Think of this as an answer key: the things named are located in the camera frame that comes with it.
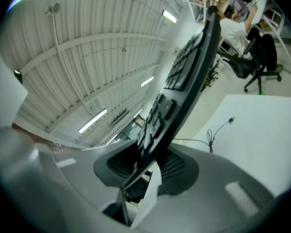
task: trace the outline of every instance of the cable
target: cable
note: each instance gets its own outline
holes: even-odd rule
[[[196,141],[196,142],[202,142],[205,143],[207,146],[209,146],[210,149],[210,153],[213,153],[213,149],[212,149],[212,145],[213,142],[215,140],[215,136],[217,135],[217,133],[219,132],[220,129],[222,129],[225,125],[227,125],[228,123],[232,123],[235,120],[235,117],[231,117],[226,123],[224,123],[214,134],[214,136],[212,137],[212,130],[208,129],[207,130],[207,139],[208,139],[208,143],[201,141],[201,140],[194,140],[194,139],[180,139],[180,138],[174,138],[174,140],[187,140],[187,141]]]

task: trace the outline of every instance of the floor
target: floor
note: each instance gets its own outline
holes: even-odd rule
[[[285,68],[291,70],[291,65],[283,48],[279,43],[276,43],[275,45],[277,49],[277,63],[282,64]],[[291,46],[287,45],[287,49],[291,56]],[[243,87],[251,79],[251,75],[245,80],[239,79],[230,67],[227,67],[221,63],[219,64],[217,71],[219,73],[219,79],[214,81],[211,87],[207,87],[202,92],[194,109],[175,138],[192,139],[211,118],[225,95],[246,95],[243,91]],[[267,96],[291,97],[291,75],[285,71],[282,71],[280,75],[282,77],[282,81],[280,83],[277,80],[271,80],[270,78],[263,77],[262,91]],[[247,94],[259,94],[258,81],[252,83],[247,89]]]

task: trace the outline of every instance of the corrugated metal ceiling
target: corrugated metal ceiling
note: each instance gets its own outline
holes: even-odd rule
[[[60,4],[54,17],[45,14]],[[61,139],[94,146],[118,128],[114,119],[142,106],[151,86],[164,38],[176,16],[175,0],[23,0],[8,13],[0,53],[23,74],[29,94],[19,116]],[[108,113],[83,134],[93,115]]]

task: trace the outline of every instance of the man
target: man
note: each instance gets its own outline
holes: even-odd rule
[[[210,6],[208,8],[208,15],[217,13],[220,17],[221,35],[228,41],[228,43],[237,51],[238,54],[242,54],[249,44],[249,40],[255,37],[262,46],[262,49],[254,47],[253,50],[262,65],[266,65],[268,71],[279,73],[282,71],[282,65],[277,65],[277,53],[275,43],[271,35],[265,34],[262,37],[259,35],[259,31],[256,28],[251,28],[253,17],[257,12],[257,6],[253,5],[249,8],[249,16],[244,22],[236,22],[229,18],[226,18],[221,11],[218,11],[216,6]],[[245,60],[252,60],[250,53],[242,55]]]

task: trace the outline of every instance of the white shirt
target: white shirt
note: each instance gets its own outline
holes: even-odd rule
[[[224,18],[220,20],[221,35],[228,43],[237,51],[238,54],[243,54],[243,51],[249,44],[247,40],[247,32],[244,22],[236,22],[231,19]],[[251,54],[242,55],[245,60],[252,60]]]

